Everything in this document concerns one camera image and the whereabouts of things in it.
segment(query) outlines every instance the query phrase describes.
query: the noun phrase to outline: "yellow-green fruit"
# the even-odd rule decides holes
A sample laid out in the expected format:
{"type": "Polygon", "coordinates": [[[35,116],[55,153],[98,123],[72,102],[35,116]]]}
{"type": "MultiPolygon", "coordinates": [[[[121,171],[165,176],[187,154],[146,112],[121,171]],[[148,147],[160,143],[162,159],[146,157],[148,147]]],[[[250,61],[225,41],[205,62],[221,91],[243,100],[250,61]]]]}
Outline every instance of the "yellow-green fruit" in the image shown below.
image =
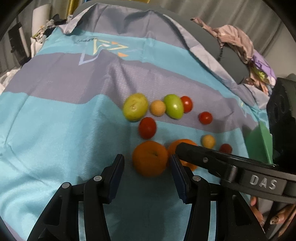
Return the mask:
{"type": "Polygon", "coordinates": [[[123,104],[123,115],[129,121],[140,120],[148,110],[148,100],[142,93],[130,95],[123,104]]]}
{"type": "Polygon", "coordinates": [[[162,116],[165,113],[165,104],[161,100],[155,100],[150,104],[150,112],[154,116],[162,116]]]}
{"type": "Polygon", "coordinates": [[[202,137],[202,146],[212,149],[216,145],[216,140],[211,135],[205,135],[202,137]]]}

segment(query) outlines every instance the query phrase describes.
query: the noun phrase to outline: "silver screw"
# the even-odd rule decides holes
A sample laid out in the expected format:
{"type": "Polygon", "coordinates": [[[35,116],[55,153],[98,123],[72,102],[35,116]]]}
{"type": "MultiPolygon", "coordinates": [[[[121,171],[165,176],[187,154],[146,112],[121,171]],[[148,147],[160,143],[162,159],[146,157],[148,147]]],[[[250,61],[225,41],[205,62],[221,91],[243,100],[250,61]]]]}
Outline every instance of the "silver screw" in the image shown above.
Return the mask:
{"type": "Polygon", "coordinates": [[[62,188],[68,188],[70,186],[70,183],[63,183],[62,188]]]}
{"type": "Polygon", "coordinates": [[[101,176],[95,176],[94,177],[94,181],[98,182],[100,180],[102,180],[103,178],[101,176]]]}
{"type": "Polygon", "coordinates": [[[192,179],[194,180],[194,181],[197,181],[197,182],[199,182],[202,178],[200,177],[200,176],[193,176],[192,177],[192,179]]]}

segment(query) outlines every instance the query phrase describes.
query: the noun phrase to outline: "bedsheet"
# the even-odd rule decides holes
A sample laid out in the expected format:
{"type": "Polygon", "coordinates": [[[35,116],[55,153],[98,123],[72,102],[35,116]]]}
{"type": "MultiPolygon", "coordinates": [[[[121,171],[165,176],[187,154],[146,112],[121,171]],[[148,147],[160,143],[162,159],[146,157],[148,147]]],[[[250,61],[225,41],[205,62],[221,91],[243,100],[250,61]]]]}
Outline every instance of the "bedsheet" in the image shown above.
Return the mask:
{"type": "MultiPolygon", "coordinates": [[[[247,157],[244,135],[263,121],[266,99],[237,85],[181,25],[152,10],[95,4],[55,29],[0,95],[0,216],[17,240],[26,240],[63,182],[83,183],[100,174],[116,154],[125,170],[116,198],[105,205],[111,240],[184,238],[190,205],[178,198],[169,169],[144,178],[132,167],[143,140],[139,123],[128,122],[124,100],[141,92],[151,102],[167,94],[190,96],[193,110],[182,119],[154,117],[152,140],[166,147],[205,134],[233,154],[247,157]],[[214,120],[203,126],[198,114],[214,120]]],[[[198,168],[212,183],[219,179],[198,168]]],[[[212,203],[209,240],[215,238],[212,203]]],[[[83,217],[80,217],[83,236],[83,217]]]]}

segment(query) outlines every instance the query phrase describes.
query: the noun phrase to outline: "green tomato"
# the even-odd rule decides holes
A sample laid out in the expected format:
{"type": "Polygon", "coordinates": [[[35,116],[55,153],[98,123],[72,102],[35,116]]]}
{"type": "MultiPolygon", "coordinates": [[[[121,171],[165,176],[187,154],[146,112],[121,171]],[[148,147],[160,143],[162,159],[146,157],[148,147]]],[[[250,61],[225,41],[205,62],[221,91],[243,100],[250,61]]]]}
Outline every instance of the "green tomato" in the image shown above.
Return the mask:
{"type": "Polygon", "coordinates": [[[166,95],[163,99],[166,106],[166,113],[173,119],[181,119],[184,113],[183,103],[179,96],[175,94],[166,95]]]}
{"type": "Polygon", "coordinates": [[[123,104],[123,115],[129,121],[140,120],[148,110],[148,100],[142,93],[130,95],[123,104]]]}

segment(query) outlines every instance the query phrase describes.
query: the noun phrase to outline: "red tomato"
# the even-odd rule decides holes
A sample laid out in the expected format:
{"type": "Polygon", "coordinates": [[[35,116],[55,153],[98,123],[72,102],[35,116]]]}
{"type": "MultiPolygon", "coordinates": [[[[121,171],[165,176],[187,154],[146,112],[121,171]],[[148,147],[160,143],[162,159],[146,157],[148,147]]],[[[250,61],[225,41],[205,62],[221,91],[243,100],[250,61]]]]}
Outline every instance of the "red tomato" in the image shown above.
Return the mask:
{"type": "Polygon", "coordinates": [[[207,112],[207,111],[200,113],[200,115],[198,116],[198,118],[200,120],[200,123],[203,124],[203,125],[208,125],[213,120],[212,114],[209,113],[209,112],[207,112]]]}
{"type": "Polygon", "coordinates": [[[156,133],[156,122],[151,117],[145,117],[141,120],[138,128],[139,134],[143,139],[150,139],[156,133]]]}
{"type": "Polygon", "coordinates": [[[184,113],[190,112],[193,107],[192,100],[188,96],[182,96],[180,99],[183,102],[184,113]]]}
{"type": "Polygon", "coordinates": [[[231,154],[232,152],[232,147],[231,145],[229,144],[223,144],[220,146],[220,149],[219,149],[220,152],[224,152],[226,154],[231,154]]]}

